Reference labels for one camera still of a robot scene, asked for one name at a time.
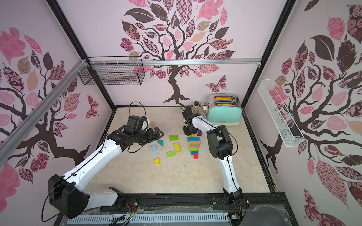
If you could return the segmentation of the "teal long block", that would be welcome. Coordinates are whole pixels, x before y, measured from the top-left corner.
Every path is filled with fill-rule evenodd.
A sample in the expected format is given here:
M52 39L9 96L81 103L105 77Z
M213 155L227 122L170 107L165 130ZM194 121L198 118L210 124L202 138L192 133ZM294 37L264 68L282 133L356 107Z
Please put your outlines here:
M191 141L200 141L200 137L188 137L188 138L187 138L187 141L188 141L188 142L191 142Z

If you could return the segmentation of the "green block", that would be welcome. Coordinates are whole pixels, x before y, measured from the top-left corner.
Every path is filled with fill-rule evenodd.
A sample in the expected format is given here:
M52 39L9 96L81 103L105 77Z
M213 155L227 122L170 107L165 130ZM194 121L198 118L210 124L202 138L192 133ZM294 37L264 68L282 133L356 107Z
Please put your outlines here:
M178 137L178 135L170 135L170 136L169 136L169 140L170 140L170 141L178 141L178 140L179 140L179 137Z
M168 158L174 157L175 156L175 151L169 151L166 153Z
M188 147L188 151L191 152L191 151L197 151L198 148L197 147Z

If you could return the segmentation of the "yellow rectangular block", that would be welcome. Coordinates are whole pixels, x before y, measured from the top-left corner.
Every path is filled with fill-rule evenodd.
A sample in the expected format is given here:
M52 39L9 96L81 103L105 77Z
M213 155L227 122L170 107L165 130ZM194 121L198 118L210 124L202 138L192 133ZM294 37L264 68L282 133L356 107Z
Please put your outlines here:
M175 151L176 151L177 153L179 153L179 152L181 151L180 145L179 145L178 143L174 143L173 146L174 146Z

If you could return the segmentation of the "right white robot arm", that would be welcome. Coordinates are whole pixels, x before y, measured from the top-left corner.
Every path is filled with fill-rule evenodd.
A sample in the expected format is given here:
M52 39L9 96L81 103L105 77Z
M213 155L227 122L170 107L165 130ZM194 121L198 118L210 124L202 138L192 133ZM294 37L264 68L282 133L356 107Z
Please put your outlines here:
M233 143L227 128L224 125L215 125L199 113L184 110L183 118L185 135L190 136L201 131L206 134L211 155L219 162L223 178L223 192L226 202L233 206L243 199L242 189L237 181L233 167Z

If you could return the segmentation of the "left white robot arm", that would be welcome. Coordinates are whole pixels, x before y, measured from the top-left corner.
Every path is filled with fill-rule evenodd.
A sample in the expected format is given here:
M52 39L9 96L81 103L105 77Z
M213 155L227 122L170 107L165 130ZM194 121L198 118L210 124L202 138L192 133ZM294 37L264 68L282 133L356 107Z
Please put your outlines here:
M134 143L142 147L160 140L163 136L164 133L158 127L131 134L122 129L113 131L83 163L62 176L55 174L49 179L47 200L69 219L79 216L85 210L98 207L109 207L112 211L121 209L124 204L124 194L121 191L110 187L105 191L87 192L87 184L108 162Z

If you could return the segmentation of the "pale spice jar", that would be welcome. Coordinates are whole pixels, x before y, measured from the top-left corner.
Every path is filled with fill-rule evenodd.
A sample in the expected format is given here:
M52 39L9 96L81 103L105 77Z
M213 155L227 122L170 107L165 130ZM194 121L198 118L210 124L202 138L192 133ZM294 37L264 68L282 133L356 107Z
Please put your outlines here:
M199 113L200 103L198 101L194 101L191 111L193 114Z

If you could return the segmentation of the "light blue cube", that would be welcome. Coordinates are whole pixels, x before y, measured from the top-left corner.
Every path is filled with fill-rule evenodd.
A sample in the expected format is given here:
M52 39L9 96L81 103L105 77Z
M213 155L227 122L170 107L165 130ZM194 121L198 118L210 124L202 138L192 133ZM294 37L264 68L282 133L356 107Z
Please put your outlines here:
M157 147L155 145L151 146L153 152L157 151Z

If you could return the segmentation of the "teal triangle block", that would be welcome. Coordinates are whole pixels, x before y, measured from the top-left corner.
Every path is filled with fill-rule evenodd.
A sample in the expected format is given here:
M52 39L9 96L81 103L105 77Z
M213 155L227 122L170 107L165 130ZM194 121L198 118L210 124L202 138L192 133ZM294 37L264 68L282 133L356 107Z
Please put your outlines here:
M157 143L158 143L161 147L164 147L164 141L163 141L163 140L158 140Z

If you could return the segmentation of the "mint green toaster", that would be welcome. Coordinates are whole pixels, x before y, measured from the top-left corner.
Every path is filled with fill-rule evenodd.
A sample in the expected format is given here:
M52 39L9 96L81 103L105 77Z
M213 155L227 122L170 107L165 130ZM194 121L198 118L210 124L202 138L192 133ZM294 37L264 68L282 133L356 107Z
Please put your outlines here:
M217 125L239 125L242 108L239 98L231 94L214 94L207 98L206 118Z

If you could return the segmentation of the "aluminium rail back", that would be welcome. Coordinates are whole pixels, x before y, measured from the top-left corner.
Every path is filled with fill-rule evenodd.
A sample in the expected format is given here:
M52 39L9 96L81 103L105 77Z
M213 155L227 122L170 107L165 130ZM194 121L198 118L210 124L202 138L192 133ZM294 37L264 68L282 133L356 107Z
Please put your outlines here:
M169 59L169 60L108 60L91 61L90 64L137 64L144 66L167 66L167 65L232 65L232 64L257 64L260 65L261 58L226 58L226 59Z

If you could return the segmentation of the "aluminium rail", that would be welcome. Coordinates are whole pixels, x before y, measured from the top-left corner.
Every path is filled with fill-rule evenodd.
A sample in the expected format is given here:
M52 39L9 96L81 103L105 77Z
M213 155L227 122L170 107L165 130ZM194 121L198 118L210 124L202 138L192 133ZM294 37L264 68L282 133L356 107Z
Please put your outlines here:
M137 64L144 66L167 66L167 65L232 65L232 64L257 64L260 65L261 58L226 58L226 59L169 59L169 60L108 60L91 61L90 64Z
M86 60L80 60L66 74L57 86L40 102L40 104L23 120L23 122L12 132L1 145L1 165L17 149L40 119L49 111L55 101L67 89L71 82L78 76L80 70L86 67Z

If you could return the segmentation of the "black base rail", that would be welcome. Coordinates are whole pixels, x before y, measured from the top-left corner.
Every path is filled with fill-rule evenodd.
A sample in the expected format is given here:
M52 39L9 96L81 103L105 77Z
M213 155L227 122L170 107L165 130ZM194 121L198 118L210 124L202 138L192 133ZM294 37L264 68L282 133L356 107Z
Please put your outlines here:
M125 212L167 207L211 207L216 211L237 212L256 205L290 204L284 193L244 193L238 201L230 201L223 193L194 194L123 194L110 206L100 204L101 211Z

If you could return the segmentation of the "aluminium rail left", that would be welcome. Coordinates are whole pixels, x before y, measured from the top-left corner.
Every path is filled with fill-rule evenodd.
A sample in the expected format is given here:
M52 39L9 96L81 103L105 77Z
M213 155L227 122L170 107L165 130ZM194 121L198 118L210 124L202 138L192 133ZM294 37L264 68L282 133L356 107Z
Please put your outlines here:
M67 89L71 82L78 76L80 70L86 67L86 60L80 60L66 74L57 86L40 102L40 104L23 120L23 122L12 132L1 145L1 165L17 149L40 119L49 111L55 101Z

